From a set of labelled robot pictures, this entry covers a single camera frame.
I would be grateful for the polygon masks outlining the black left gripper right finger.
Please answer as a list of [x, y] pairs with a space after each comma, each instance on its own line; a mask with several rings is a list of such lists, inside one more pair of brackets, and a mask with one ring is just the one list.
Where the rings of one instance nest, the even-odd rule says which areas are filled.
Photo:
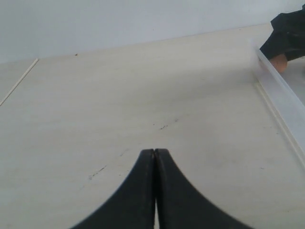
[[187, 180], [167, 149], [156, 149], [154, 154], [161, 229], [250, 228], [205, 198]]

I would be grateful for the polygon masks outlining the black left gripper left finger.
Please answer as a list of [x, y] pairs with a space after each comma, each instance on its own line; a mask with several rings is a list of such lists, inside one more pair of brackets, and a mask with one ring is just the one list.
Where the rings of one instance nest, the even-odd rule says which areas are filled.
[[152, 229], [155, 217], [154, 150], [146, 149], [112, 196], [75, 229]]

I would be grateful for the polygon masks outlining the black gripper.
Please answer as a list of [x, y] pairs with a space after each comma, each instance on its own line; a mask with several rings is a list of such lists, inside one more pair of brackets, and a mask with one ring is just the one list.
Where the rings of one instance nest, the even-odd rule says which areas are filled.
[[284, 54], [288, 60], [305, 55], [305, 6], [301, 10], [280, 13], [271, 20], [273, 32], [260, 48], [270, 60]]

